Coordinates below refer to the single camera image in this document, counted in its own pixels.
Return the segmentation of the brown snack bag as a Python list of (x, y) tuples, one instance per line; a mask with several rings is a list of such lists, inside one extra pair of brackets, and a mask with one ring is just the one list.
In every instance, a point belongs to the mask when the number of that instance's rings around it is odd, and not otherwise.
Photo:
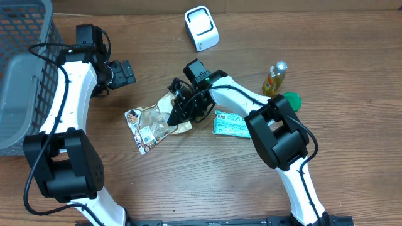
[(173, 110), (175, 96), (168, 92), (155, 105), (135, 108), (124, 113), (136, 147), (141, 154), (146, 154), (157, 146), (169, 134), (181, 134), (192, 129), (191, 122), (176, 126), (167, 124)]

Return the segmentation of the teal snack packet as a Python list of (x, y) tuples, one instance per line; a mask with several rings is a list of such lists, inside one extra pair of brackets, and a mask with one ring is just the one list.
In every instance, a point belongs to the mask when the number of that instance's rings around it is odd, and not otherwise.
[(250, 139), (250, 133), (244, 119), (234, 113), (215, 111), (213, 134), (235, 136)]

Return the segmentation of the yellow liquid bottle silver cap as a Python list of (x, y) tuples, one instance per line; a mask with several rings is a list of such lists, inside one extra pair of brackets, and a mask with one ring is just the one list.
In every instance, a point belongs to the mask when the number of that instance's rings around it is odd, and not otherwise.
[(285, 79), (288, 65), (285, 61), (278, 61), (269, 69), (267, 79), (262, 86), (263, 94), (268, 97), (274, 97)]

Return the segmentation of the green lid white jar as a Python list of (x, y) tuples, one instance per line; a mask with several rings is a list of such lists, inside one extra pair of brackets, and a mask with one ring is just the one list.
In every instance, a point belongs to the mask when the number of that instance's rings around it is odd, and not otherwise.
[(294, 112), (298, 112), (302, 107), (302, 98), (296, 92), (285, 92), (283, 96), (290, 103)]

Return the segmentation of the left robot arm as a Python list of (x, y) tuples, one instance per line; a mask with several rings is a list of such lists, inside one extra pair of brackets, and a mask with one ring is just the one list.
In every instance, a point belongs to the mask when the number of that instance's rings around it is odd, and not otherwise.
[(104, 165), (85, 133), (92, 97), (135, 83), (127, 60), (110, 61), (107, 33), (92, 24), (76, 27), (76, 43), (61, 44), (55, 60), (58, 82), (53, 103), (23, 151), (31, 168), (23, 195), (25, 209), (43, 216), (76, 208), (92, 225), (134, 225), (128, 211), (106, 190)]

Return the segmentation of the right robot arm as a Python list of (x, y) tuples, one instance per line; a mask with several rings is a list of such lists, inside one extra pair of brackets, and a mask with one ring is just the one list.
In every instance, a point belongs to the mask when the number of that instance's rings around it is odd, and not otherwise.
[(278, 172), (290, 199), (293, 224), (330, 225), (308, 170), (314, 155), (308, 154), (307, 146), (316, 138), (288, 100), (256, 94), (222, 70), (207, 70), (198, 59), (183, 73), (188, 80), (174, 78), (168, 88), (175, 96), (168, 125), (199, 123), (216, 105), (231, 110), (244, 119), (259, 157)]

